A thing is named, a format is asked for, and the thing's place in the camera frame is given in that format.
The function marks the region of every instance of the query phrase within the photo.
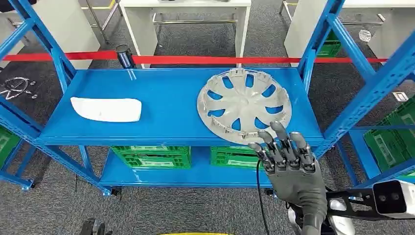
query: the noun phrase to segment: shelf caster wheel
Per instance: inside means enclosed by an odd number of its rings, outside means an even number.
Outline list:
[[[274,190],[272,188],[266,188],[264,189],[265,195],[268,196],[273,196],[274,195]]]
[[[113,188],[111,189],[111,195],[112,196],[118,196],[121,193],[121,188]]]

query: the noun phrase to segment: black cable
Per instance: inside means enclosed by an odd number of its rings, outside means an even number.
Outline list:
[[[264,205],[262,204],[261,188],[259,187],[259,164],[260,163],[261,163],[261,160],[258,160],[258,163],[256,164],[256,185],[258,186],[259,204],[261,206],[261,213],[262,213],[262,219],[264,220],[265,231],[267,232],[267,235],[270,235],[270,231],[268,230],[267,220],[265,219]]]

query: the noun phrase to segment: lower shelf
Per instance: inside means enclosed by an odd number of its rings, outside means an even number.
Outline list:
[[[192,147],[191,169],[131,169],[109,151],[100,184],[105,186],[255,188],[256,171],[210,164],[209,147]],[[272,188],[268,177],[259,172],[262,188]]]

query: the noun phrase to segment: green crate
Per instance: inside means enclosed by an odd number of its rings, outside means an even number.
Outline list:
[[[242,168],[256,168],[258,157],[249,147],[211,147],[210,164],[234,166]]]
[[[331,31],[326,41],[324,42],[322,48],[320,49],[319,54],[317,54],[318,57],[335,57],[337,53],[339,53],[342,45],[337,38],[336,34]]]
[[[118,154],[160,154],[183,155],[189,152],[188,146],[112,146]]]
[[[20,138],[18,136],[0,126],[0,168],[3,167],[4,161],[19,143],[19,140]]]
[[[391,125],[384,119],[378,125]],[[411,158],[407,146],[396,130],[370,130],[364,135],[382,172]]]
[[[190,147],[112,146],[111,149],[130,168],[190,168]]]
[[[415,96],[399,106],[385,119],[395,125],[415,124]],[[415,158],[415,129],[400,129],[396,131],[406,144],[409,154],[412,158]]]

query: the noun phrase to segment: blue metal shelf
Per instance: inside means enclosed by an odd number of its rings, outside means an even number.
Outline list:
[[[415,32],[388,59],[374,71],[353,38],[337,18],[345,0],[328,0],[319,22],[301,58],[298,68],[255,69],[269,73],[290,96],[293,107],[288,131],[302,132],[317,157],[321,157],[347,134],[394,87],[408,75],[414,79]],[[254,171],[218,168],[208,164],[208,148],[203,146],[234,145],[210,132],[196,111],[196,99],[205,82],[227,69],[149,69],[133,70],[137,79],[131,79],[127,70],[75,70],[46,26],[27,0],[9,0],[23,19],[19,27],[2,45],[0,59],[13,48],[27,31],[38,37],[53,59],[64,95],[50,117],[41,127],[28,115],[0,97],[0,124],[40,149],[66,168],[96,186],[104,195],[111,193],[112,185],[187,186],[187,187],[254,187]],[[320,132],[307,97],[314,58],[333,30],[365,85],[324,131]],[[80,117],[73,110],[72,96],[86,98],[136,98],[142,102],[141,120],[134,123],[107,123]],[[91,168],[85,145],[192,145],[195,147],[190,170],[137,170],[126,168],[113,154],[108,156],[102,179]],[[79,145],[83,165],[56,145]],[[364,142],[356,145],[368,182],[394,176],[370,171],[373,161],[365,155]],[[401,172],[412,166],[411,161],[394,167]],[[199,174],[208,177],[200,178]]]
[[[192,147],[190,169],[131,169],[109,151],[101,174],[103,186],[254,188],[256,170],[210,164],[209,147]],[[264,171],[260,171],[262,188],[272,188]]]
[[[213,75],[227,68],[80,70],[68,86],[37,142],[45,145],[236,145],[213,134],[201,121],[196,100]],[[312,146],[324,139],[303,83],[295,68],[255,69],[270,74],[291,99],[288,131],[300,131]],[[142,102],[138,122],[111,123],[85,119],[70,98],[135,98]]]
[[[32,187],[33,180],[24,180],[22,179],[22,175],[23,175],[25,167],[27,166],[30,159],[32,158],[32,155],[35,152],[36,148],[32,145],[30,146],[29,151],[24,156],[15,174],[10,174],[7,172],[7,168],[12,163],[13,159],[17,155],[17,152],[20,150],[23,143],[24,143],[24,140],[20,139],[17,145],[12,149],[10,154],[4,160],[4,165],[0,168],[0,180],[5,180],[13,184],[20,185],[22,187],[22,190],[26,191]]]

